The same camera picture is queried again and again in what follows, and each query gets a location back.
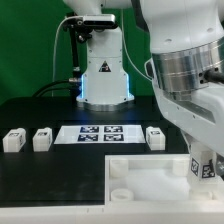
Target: sticker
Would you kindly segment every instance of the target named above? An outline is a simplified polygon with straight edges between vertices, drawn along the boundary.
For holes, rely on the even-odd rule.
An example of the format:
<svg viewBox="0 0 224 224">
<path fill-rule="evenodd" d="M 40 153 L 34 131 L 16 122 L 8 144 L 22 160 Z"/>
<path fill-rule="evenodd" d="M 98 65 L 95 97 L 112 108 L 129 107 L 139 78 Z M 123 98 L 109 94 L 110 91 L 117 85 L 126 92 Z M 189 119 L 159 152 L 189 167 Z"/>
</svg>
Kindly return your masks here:
<svg viewBox="0 0 224 224">
<path fill-rule="evenodd" d="M 81 133 L 98 133 L 99 127 L 81 127 L 80 132 Z"/>
<path fill-rule="evenodd" d="M 203 166 L 203 171 L 202 171 L 202 178 L 213 178 L 215 177 L 214 171 L 212 171 L 210 165 L 204 165 Z"/>
<path fill-rule="evenodd" d="M 160 135 L 160 132 L 159 131 L 151 131 L 151 134 L 152 135 Z"/>
<path fill-rule="evenodd" d="M 106 61 L 104 61 L 103 65 L 101 66 L 99 72 L 111 72 L 109 65 Z"/>
<path fill-rule="evenodd" d="M 98 135 L 79 135 L 78 142 L 97 142 Z"/>
<path fill-rule="evenodd" d="M 19 136 L 19 133 L 11 133 L 11 134 L 9 134 L 9 137 L 17 137 L 17 136 Z"/>
<path fill-rule="evenodd" d="M 38 136 L 46 136 L 47 135 L 47 132 L 39 132 L 37 135 Z"/>
<path fill-rule="evenodd" d="M 106 132 L 106 133 L 123 132 L 123 128 L 122 128 L 122 126 L 105 126 L 104 132 Z"/>
<path fill-rule="evenodd" d="M 114 134 L 114 135 L 104 135 L 105 142 L 120 142 L 124 141 L 124 135 Z"/>
<path fill-rule="evenodd" d="M 191 171 L 198 176 L 198 170 L 199 170 L 199 163 L 192 158 L 192 162 L 191 162 Z"/>
</svg>

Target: cable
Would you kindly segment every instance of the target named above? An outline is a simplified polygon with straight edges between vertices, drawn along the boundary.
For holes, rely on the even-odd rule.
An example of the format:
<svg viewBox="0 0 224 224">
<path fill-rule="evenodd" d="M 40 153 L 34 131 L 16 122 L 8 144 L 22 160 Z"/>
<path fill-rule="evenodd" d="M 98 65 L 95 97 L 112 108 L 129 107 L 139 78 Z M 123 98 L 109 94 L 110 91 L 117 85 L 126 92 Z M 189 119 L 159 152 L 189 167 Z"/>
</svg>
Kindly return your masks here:
<svg viewBox="0 0 224 224">
<path fill-rule="evenodd" d="M 56 80 L 56 56 L 57 56 L 57 45 L 58 45 L 58 38 L 59 38 L 59 34 L 60 34 L 60 30 L 61 30 L 61 27 L 62 25 L 68 21 L 68 20 L 71 20 L 71 19 L 76 19 L 76 18 L 80 18 L 80 16 L 71 16 L 71 17 L 68 17 L 68 18 L 65 18 L 58 26 L 57 28 L 57 32 L 56 32 L 56 35 L 55 35 L 55 42 L 54 42 L 54 53 L 53 53 L 53 77 L 52 77 L 52 82 L 55 82 Z"/>
<path fill-rule="evenodd" d="M 67 87 L 67 88 L 51 88 L 51 89 L 46 89 L 38 97 L 43 96 L 47 92 L 50 92 L 50 91 L 58 91 L 58 90 L 70 90 L 70 88 Z"/>
<path fill-rule="evenodd" d="M 138 68 L 135 66 L 135 64 L 133 63 L 133 61 L 131 60 L 131 58 L 129 56 L 126 41 L 125 41 L 125 35 L 124 35 L 124 13 L 123 13 L 123 10 L 121 10 L 121 25 L 122 25 L 122 36 L 123 36 L 124 49 L 125 49 L 125 53 L 127 55 L 127 58 L 129 60 L 130 64 L 138 72 L 139 75 L 141 75 L 143 78 L 147 79 L 148 81 L 152 82 L 151 78 L 145 76 L 142 72 L 140 72 L 138 70 Z"/>
<path fill-rule="evenodd" d="M 60 80 L 60 81 L 55 81 L 55 82 L 49 83 L 49 84 L 43 86 L 42 88 L 40 88 L 36 93 L 33 94 L 32 97 L 37 97 L 42 91 L 46 90 L 47 88 L 49 88 L 51 86 L 55 86 L 55 85 L 63 84 L 63 83 L 69 83 L 69 80 Z"/>
<path fill-rule="evenodd" d="M 205 72 L 204 78 L 208 82 L 221 82 L 224 84 L 224 74 L 216 70 L 208 70 Z"/>
</svg>

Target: white block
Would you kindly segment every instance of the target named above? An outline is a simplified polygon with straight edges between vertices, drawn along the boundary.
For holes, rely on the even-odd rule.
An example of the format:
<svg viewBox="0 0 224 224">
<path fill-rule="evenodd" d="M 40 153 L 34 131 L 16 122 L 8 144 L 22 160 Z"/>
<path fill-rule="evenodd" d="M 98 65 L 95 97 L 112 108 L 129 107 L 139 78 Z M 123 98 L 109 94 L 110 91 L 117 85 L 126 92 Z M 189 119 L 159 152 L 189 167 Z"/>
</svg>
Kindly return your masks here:
<svg viewBox="0 0 224 224">
<path fill-rule="evenodd" d="M 160 128 L 146 128 L 146 141 L 151 150 L 165 150 L 166 137 Z"/>
<path fill-rule="evenodd" d="M 12 129 L 3 138 L 4 152 L 19 152 L 26 143 L 26 131 L 23 128 Z"/>
<path fill-rule="evenodd" d="M 49 150 L 52 143 L 52 129 L 38 129 L 33 137 L 34 152 L 46 152 Z"/>
</svg>

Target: silver metal ring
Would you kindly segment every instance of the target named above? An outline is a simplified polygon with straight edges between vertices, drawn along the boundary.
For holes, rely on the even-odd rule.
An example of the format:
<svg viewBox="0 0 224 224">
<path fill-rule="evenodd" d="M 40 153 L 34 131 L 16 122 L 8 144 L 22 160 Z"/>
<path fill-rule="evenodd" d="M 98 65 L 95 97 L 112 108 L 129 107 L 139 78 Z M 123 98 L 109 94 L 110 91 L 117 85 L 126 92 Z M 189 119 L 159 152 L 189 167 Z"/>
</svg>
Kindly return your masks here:
<svg viewBox="0 0 224 224">
<path fill-rule="evenodd" d="M 208 86 L 206 70 L 218 68 L 224 72 L 224 37 L 185 51 L 152 54 L 152 58 L 160 89 L 177 96 L 189 95 L 189 91 Z"/>
</svg>

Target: black cable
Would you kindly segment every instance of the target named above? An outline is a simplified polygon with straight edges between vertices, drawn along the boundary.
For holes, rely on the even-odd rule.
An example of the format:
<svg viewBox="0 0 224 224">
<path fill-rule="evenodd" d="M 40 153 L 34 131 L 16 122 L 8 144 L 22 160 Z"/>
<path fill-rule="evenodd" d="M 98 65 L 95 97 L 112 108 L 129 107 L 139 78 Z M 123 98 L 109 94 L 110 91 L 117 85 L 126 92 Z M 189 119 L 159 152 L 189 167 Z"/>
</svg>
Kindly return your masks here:
<svg viewBox="0 0 224 224">
<path fill-rule="evenodd" d="M 208 82 L 221 82 L 224 83 L 224 74 L 221 72 L 218 72 L 218 70 L 208 70 L 207 72 L 205 72 L 204 78 L 208 81 Z"/>
<path fill-rule="evenodd" d="M 49 83 L 49 84 L 43 86 L 42 88 L 40 88 L 37 92 L 35 92 L 32 97 L 37 97 L 42 91 L 44 91 L 45 89 L 47 89 L 51 86 L 55 86 L 55 85 L 63 84 L 63 83 L 69 83 L 69 80 L 66 79 L 66 80 L 60 80 L 60 81 L 55 81 L 55 82 Z"/>
<path fill-rule="evenodd" d="M 70 90 L 70 88 L 67 87 L 67 88 L 51 88 L 51 89 L 46 89 L 38 97 L 42 97 L 47 92 L 58 91 L 58 90 Z"/>
</svg>

